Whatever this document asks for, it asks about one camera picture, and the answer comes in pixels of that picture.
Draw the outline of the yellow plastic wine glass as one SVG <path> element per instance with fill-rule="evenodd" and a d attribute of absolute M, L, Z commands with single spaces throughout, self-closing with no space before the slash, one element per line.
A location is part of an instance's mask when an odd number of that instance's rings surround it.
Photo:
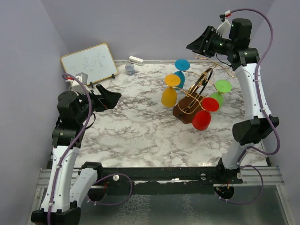
<path fill-rule="evenodd" d="M 165 84 L 167 88 L 163 91 L 161 97 L 162 105 L 166 107 L 173 107 L 177 102 L 177 91 L 175 88 L 180 84 L 180 78 L 175 74 L 169 74 L 165 77 Z"/>

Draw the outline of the green plastic wine glass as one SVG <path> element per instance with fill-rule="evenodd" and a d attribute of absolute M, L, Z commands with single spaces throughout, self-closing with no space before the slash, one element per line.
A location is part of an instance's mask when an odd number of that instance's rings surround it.
<path fill-rule="evenodd" d="M 221 108 L 224 103 L 223 94 L 230 92 L 232 89 L 232 85 L 227 80 L 217 80 L 214 83 L 214 87 L 215 87 L 216 92 L 213 92 L 210 95 L 210 98 L 215 99 L 219 103 L 219 108 Z"/>

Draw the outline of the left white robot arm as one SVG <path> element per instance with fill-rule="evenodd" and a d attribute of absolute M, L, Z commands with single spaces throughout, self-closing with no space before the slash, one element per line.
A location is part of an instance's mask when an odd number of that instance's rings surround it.
<path fill-rule="evenodd" d="M 52 169 L 45 198 L 40 209 L 32 212 L 36 225 L 77 225 L 81 204 L 91 185 L 103 181 L 101 163 L 85 163 L 79 180 L 71 183 L 73 169 L 86 126 L 94 112 L 113 109 L 121 94 L 96 86 L 100 94 L 65 91 L 58 96 L 59 117 L 52 133 Z"/>

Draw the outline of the blue plastic wine glass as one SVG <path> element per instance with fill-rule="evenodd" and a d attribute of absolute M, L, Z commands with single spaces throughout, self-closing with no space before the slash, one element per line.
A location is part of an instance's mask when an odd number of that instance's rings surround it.
<path fill-rule="evenodd" d="M 190 69 L 190 63 L 186 59 L 178 59 L 175 61 L 175 67 L 178 71 L 174 74 L 180 78 L 180 84 L 177 87 L 182 89 L 185 83 L 185 75 L 183 72 Z"/>

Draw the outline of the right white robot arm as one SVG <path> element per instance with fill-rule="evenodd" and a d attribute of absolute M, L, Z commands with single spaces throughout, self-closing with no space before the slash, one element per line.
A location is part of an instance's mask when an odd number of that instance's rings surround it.
<path fill-rule="evenodd" d="M 252 23 L 249 19 L 227 19 L 215 29 L 207 26 L 203 34 L 187 45 L 187 49 L 205 57 L 219 53 L 227 56 L 238 78 L 244 100 L 245 116 L 232 127 L 233 142 L 219 160 L 215 177 L 226 183 L 239 172 L 239 165 L 248 149 L 274 132 L 279 118 L 272 116 L 266 102 L 260 76 L 258 50 L 249 47 Z"/>

